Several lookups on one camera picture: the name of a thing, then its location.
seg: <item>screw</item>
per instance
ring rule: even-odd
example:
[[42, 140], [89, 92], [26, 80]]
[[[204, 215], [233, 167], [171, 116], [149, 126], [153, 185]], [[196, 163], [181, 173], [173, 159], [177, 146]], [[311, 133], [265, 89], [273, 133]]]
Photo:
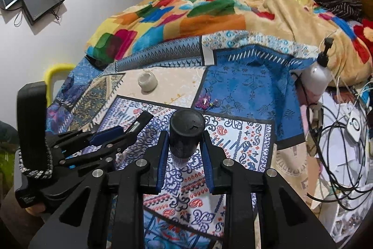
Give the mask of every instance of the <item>screw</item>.
[[266, 173], [269, 177], [275, 177], [277, 175], [277, 171], [272, 168], [269, 168]]
[[92, 175], [93, 177], [100, 177], [104, 174], [104, 171], [102, 171], [101, 169], [96, 169], [92, 172]]
[[234, 160], [233, 159], [225, 159], [223, 160], [223, 165], [230, 167], [234, 165]]
[[139, 167], [144, 167], [146, 164], [147, 164], [147, 160], [146, 159], [138, 159], [136, 161], [136, 165], [139, 166]]

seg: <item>white pump bottle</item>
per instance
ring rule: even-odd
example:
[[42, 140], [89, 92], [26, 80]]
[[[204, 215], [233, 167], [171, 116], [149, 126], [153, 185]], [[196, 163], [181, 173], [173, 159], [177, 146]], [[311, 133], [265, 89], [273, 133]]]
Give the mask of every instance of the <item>white pump bottle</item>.
[[318, 102], [332, 80], [332, 73], [327, 67], [329, 61], [327, 52], [332, 47], [333, 41], [333, 38], [326, 38], [324, 40], [324, 51], [318, 55], [316, 62], [301, 74], [301, 81], [305, 87], [310, 104]]

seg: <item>paisley pattern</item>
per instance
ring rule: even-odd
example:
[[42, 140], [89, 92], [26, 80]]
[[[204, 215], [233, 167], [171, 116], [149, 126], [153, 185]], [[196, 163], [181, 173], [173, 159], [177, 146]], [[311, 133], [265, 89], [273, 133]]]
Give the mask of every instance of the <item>paisley pattern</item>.
[[295, 58], [316, 58], [319, 52], [315, 46], [246, 30], [218, 31], [202, 35], [201, 41], [204, 48], [211, 50], [240, 48], [247, 45], [259, 44], [277, 52], [292, 55]]
[[[178, 107], [116, 97], [99, 131], [116, 125], [126, 129], [143, 110], [154, 115], [139, 134], [136, 144], [117, 155], [118, 169], [141, 158], [147, 147], [157, 143], [160, 132], [169, 130], [169, 120], [176, 109]], [[250, 170], [264, 172], [269, 166], [273, 145], [273, 128], [269, 121], [258, 123], [216, 114], [205, 114], [204, 117], [213, 144], [222, 147], [227, 157]], [[98, 147], [90, 146], [84, 153], [96, 149]], [[196, 231], [218, 237], [223, 235], [225, 195], [213, 196], [209, 193], [199, 148], [182, 169], [173, 165], [169, 153], [165, 185], [159, 195], [144, 196], [144, 207]]]

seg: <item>blue patterned fabric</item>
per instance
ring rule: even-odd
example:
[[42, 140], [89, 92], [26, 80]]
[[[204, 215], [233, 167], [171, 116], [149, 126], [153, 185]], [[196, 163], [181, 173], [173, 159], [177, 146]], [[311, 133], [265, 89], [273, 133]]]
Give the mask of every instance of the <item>blue patterned fabric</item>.
[[274, 120], [277, 149], [304, 142], [300, 106], [290, 71], [305, 69], [314, 59], [295, 59], [260, 45], [214, 51], [200, 92], [219, 100], [211, 112]]
[[143, 67], [200, 66], [200, 36], [175, 39], [132, 54], [116, 63], [116, 70], [125, 71]]
[[[139, 133], [136, 144], [118, 155], [117, 170], [124, 169], [130, 163], [142, 158], [145, 150], [157, 143], [160, 132], [169, 130], [169, 120], [176, 109], [179, 107], [119, 95], [115, 98], [97, 131], [117, 125], [126, 129], [144, 110], [154, 115], [149, 124]], [[270, 121], [258, 122], [250, 118], [240, 120], [228, 115], [207, 112], [204, 113], [204, 118], [212, 143], [222, 147], [226, 157], [238, 161], [247, 170], [264, 172], [269, 167], [273, 148], [273, 125]], [[98, 148], [89, 146], [82, 153], [93, 152]], [[195, 235], [202, 237], [204, 234], [209, 234], [210, 238], [220, 239], [224, 231], [225, 199], [225, 195], [213, 196], [209, 193], [200, 149], [197, 148], [188, 164], [182, 169], [174, 166], [169, 152], [162, 191], [159, 195], [144, 196], [144, 208], [157, 213], [157, 217], [161, 219], [175, 222], [174, 225], [178, 227], [183, 225], [188, 227]], [[255, 205], [256, 197], [252, 195], [251, 207], [254, 208]], [[161, 232], [173, 234], [176, 231], [164, 231], [162, 226], [152, 226], [149, 229], [149, 237], [160, 241]], [[183, 244], [181, 248], [196, 248], [189, 247], [191, 242], [196, 241], [196, 238], [189, 240], [192, 235], [189, 237], [186, 233], [182, 233], [178, 237], [180, 240], [178, 238], [175, 242], [173, 240], [175, 247], [170, 248], [179, 248], [178, 242]]]
[[146, 249], [207, 249], [211, 238], [187, 231], [177, 222], [165, 221], [163, 218], [144, 211], [144, 234]]
[[102, 71], [92, 66], [85, 57], [79, 62], [66, 78], [54, 102], [47, 109], [46, 131], [59, 132], [60, 126], [70, 116], [71, 110], [92, 79], [101, 73]]

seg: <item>clothing pile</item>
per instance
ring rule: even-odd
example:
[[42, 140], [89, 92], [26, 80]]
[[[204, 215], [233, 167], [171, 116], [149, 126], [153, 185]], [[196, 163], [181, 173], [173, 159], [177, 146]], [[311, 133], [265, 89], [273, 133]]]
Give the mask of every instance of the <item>clothing pile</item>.
[[314, 0], [334, 15], [346, 21], [361, 22], [363, 4], [358, 0]]

